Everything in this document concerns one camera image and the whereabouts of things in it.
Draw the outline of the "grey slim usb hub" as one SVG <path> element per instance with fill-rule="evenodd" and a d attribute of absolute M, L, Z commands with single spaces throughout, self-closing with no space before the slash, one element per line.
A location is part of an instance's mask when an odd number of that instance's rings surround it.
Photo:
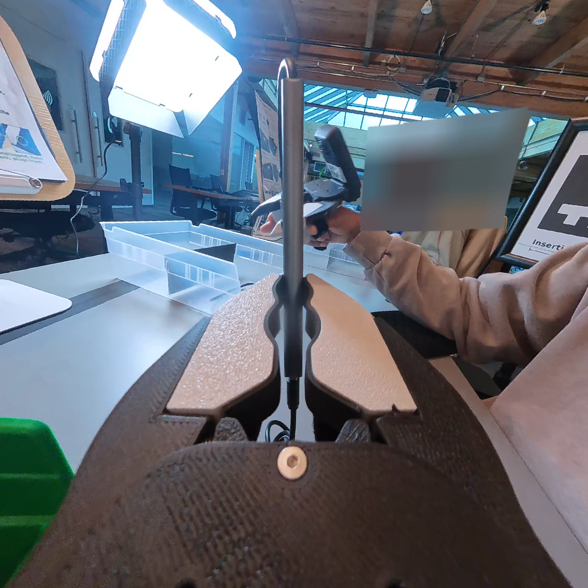
<path fill-rule="evenodd" d="M 303 90 L 292 59 L 278 70 L 278 130 L 283 209 L 283 275 L 279 283 L 284 309 L 283 363 L 289 384 L 303 368 Z"/>

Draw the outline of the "green plastic storage bin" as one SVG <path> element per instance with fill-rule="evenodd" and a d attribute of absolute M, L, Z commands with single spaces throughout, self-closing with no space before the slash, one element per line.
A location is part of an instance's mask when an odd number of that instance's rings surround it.
<path fill-rule="evenodd" d="M 74 476 L 47 424 L 1 418 L 1 587 L 43 538 Z"/>

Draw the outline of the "bright studio light panel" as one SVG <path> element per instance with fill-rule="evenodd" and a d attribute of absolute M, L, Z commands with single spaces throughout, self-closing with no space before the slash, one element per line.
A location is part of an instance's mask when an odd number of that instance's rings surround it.
<path fill-rule="evenodd" d="M 143 198 L 141 129 L 191 137 L 242 73 L 233 21 L 211 1 L 109 1 L 89 72 L 103 121 L 130 140 L 134 219 Z"/>

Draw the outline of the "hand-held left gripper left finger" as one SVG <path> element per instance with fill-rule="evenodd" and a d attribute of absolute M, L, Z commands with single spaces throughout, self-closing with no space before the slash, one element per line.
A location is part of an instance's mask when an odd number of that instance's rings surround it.
<path fill-rule="evenodd" d="M 210 319 L 166 410 L 174 416 L 231 417 L 249 439 L 281 398 L 279 304 L 271 274 L 226 302 Z"/>

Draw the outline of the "person's right hand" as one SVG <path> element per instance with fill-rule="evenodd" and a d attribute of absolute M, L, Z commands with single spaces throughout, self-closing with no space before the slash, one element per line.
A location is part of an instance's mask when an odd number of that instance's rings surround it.
<path fill-rule="evenodd" d="M 346 206 L 333 209 L 326 217 L 328 230 L 318 239 L 316 247 L 324 249 L 329 243 L 348 245 L 360 233 L 361 213 Z"/>

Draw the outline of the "person's beige sweatshirt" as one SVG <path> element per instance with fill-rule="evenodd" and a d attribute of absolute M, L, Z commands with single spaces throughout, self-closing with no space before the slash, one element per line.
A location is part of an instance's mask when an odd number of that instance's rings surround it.
<path fill-rule="evenodd" d="M 490 413 L 587 550 L 587 309 L 523 369 Z"/>

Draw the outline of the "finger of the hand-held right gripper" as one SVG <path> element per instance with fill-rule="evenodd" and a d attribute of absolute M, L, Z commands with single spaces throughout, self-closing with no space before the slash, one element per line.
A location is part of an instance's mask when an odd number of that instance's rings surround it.
<path fill-rule="evenodd" d="M 278 193 L 264 202 L 260 203 L 252 212 L 251 212 L 251 220 L 255 221 L 257 218 L 262 217 L 264 215 L 269 215 L 273 212 L 279 212 L 278 220 L 282 219 L 283 216 L 283 206 L 282 206 L 282 193 Z"/>
<path fill-rule="evenodd" d="M 257 218 L 261 219 L 260 231 L 263 235 L 282 236 L 284 243 L 317 243 L 327 232 L 326 217 L 333 210 L 332 202 L 306 202 L 293 208 L 282 202 L 283 216 L 273 212 Z"/>

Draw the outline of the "wooden background document stand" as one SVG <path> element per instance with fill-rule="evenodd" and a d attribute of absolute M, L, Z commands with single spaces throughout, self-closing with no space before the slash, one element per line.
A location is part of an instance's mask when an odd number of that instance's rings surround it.
<path fill-rule="evenodd" d="M 263 100 L 259 92 L 255 92 L 255 99 L 258 114 L 262 191 L 265 201 L 282 190 L 277 111 Z"/>

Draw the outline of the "white ceiling projector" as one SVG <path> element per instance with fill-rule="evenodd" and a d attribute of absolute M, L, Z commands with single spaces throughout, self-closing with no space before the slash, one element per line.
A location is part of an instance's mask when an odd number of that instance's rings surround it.
<path fill-rule="evenodd" d="M 434 102 L 453 107 L 459 100 L 458 84 L 446 77 L 432 77 L 424 85 L 419 102 Z"/>

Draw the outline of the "instruction sheet on stand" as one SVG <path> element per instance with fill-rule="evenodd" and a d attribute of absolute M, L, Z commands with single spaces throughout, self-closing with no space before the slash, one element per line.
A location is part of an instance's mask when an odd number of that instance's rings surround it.
<path fill-rule="evenodd" d="M 74 189 L 74 169 L 33 76 L 24 50 L 3 18 L 1 18 L 1 45 L 4 46 L 17 72 L 45 139 L 67 178 L 62 183 L 43 180 L 41 190 L 35 195 L 1 193 L 1 202 L 42 205 L 60 200 L 68 196 Z M 71 305 L 71 301 L 67 298 L 30 286 L 12 283 L 8 279 L 1 279 L 1 333 L 7 333 L 12 329 L 63 313 Z"/>

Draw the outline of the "framed marker sign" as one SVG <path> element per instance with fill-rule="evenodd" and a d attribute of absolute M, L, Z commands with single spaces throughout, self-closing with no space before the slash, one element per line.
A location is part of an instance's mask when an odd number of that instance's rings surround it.
<path fill-rule="evenodd" d="M 587 243 L 587 118 L 571 119 L 533 191 L 494 254 L 528 269 Z"/>

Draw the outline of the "black bin divider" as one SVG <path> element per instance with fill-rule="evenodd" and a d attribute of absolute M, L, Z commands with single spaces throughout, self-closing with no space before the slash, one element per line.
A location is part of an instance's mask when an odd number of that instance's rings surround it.
<path fill-rule="evenodd" d="M 205 254 L 207 256 L 217 258 L 229 263 L 234 263 L 236 254 L 236 244 L 229 243 L 226 245 L 202 247 L 195 250 L 199 254 Z"/>

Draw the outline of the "person's right forearm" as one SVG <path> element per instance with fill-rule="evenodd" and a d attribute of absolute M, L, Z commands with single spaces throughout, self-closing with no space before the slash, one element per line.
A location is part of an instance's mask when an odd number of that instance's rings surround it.
<path fill-rule="evenodd" d="M 359 233 L 345 251 L 394 306 L 455 341 L 465 360 L 526 364 L 551 343 L 587 359 L 587 244 L 513 275 L 480 278 L 459 278 L 386 232 Z"/>

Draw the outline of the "printed instruction sheet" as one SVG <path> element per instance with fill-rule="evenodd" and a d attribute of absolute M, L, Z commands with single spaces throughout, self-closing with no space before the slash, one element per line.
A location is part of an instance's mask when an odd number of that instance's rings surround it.
<path fill-rule="evenodd" d="M 35 195 L 43 180 L 66 179 L 1 45 L 1 193 Z"/>

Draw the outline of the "black office chair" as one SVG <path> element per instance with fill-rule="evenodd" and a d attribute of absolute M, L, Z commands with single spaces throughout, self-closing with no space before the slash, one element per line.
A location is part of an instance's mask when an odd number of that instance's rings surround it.
<path fill-rule="evenodd" d="M 187 168 L 169 165 L 169 173 L 171 185 L 173 186 L 170 206 L 172 215 L 190 220 L 195 226 L 201 222 L 216 219 L 216 211 L 205 208 L 206 198 L 204 196 L 198 196 L 186 190 L 175 188 L 193 189 L 192 177 Z"/>

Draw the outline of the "dark phone icon sign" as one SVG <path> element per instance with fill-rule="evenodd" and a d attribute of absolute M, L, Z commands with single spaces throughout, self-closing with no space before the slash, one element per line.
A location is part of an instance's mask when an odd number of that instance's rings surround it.
<path fill-rule="evenodd" d="M 57 130 L 63 130 L 62 107 L 56 71 L 27 58 Z"/>

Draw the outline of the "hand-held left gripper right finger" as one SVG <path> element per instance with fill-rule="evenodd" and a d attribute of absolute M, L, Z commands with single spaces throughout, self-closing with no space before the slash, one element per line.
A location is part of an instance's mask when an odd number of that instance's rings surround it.
<path fill-rule="evenodd" d="M 414 420 L 418 407 L 373 315 L 315 274 L 307 298 L 305 402 L 315 440 L 336 440 L 349 420 Z"/>

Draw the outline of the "clear plastic storage bin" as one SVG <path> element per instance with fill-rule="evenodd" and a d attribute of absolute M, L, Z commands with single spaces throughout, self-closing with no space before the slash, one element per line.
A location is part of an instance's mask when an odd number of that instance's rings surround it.
<path fill-rule="evenodd" d="M 277 241 L 188 220 L 101 226 L 107 251 L 121 260 L 121 280 L 204 315 L 213 315 L 248 286 L 283 273 L 283 246 Z M 195 251 L 229 243 L 236 244 L 234 263 Z"/>

